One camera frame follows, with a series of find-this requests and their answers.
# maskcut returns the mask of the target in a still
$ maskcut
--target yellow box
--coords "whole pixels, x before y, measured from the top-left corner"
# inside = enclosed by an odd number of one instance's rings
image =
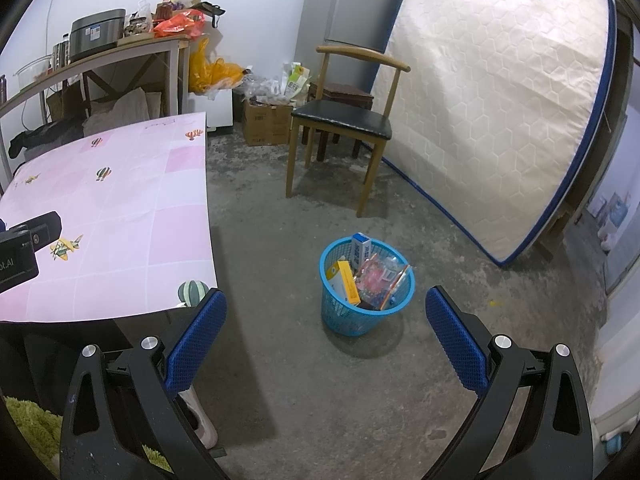
[[[358,294],[356,283],[353,281],[348,261],[339,260],[335,262],[326,270],[324,275],[338,298],[352,305],[360,303],[360,295]]]

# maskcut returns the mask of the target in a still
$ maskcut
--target toothpaste box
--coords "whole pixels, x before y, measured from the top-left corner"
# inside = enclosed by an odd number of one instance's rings
[[[354,272],[358,272],[360,266],[371,257],[371,238],[362,233],[356,233],[351,237],[351,257],[349,262]]]
[[[326,270],[324,275],[338,298],[352,305],[360,303],[360,295],[358,294],[356,283],[353,281],[349,263],[346,260],[335,262]]]

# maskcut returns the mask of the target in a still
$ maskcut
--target rice cooker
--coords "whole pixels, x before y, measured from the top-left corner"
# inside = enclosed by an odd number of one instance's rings
[[[75,20],[69,35],[71,62],[116,46],[122,37],[125,15],[125,9],[113,9]]]

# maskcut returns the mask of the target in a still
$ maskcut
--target wooden chair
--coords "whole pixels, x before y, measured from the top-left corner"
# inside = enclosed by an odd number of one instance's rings
[[[305,168],[311,163],[311,153],[314,145],[314,134],[316,129],[339,134],[342,136],[352,137],[356,140],[363,140],[373,144],[373,152],[369,160],[367,174],[364,177],[364,189],[358,204],[356,216],[361,216],[373,180],[376,177],[378,165],[382,159],[382,153],[385,151],[386,142],[391,139],[391,123],[389,122],[389,113],[396,97],[396,89],[400,80],[401,72],[409,72],[411,67],[407,64],[395,60],[384,54],[380,54],[375,50],[362,48],[359,46],[329,46],[321,45],[316,48],[316,52],[324,54],[322,60],[322,68],[318,79],[318,91],[315,100],[308,102],[301,107],[295,108],[291,113],[291,132],[289,135],[289,161],[287,163],[287,198],[291,197],[291,187],[293,185],[293,171],[296,165],[296,150],[298,148],[298,134],[300,126],[311,128],[309,131],[308,143],[306,144]],[[337,54],[339,56],[348,56],[363,61],[370,61],[392,66],[396,69],[394,80],[391,83],[388,97],[386,98],[385,111],[381,115],[370,110],[358,108],[352,105],[327,101],[322,99],[324,90],[324,80],[326,70],[329,67],[329,56]]]

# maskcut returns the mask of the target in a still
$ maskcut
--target metal screw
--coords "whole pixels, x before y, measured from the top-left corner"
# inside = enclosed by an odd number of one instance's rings
[[[87,345],[82,349],[84,357],[91,357],[93,354],[95,354],[95,345]]]
[[[511,339],[505,335],[497,335],[494,341],[500,348],[509,348],[511,346]]]
[[[567,357],[571,353],[569,352],[569,347],[562,343],[556,345],[556,352],[558,352],[562,357]]]
[[[152,348],[155,348],[157,344],[158,338],[150,335],[142,340],[140,346],[142,346],[142,348],[144,348],[145,350],[151,350]]]

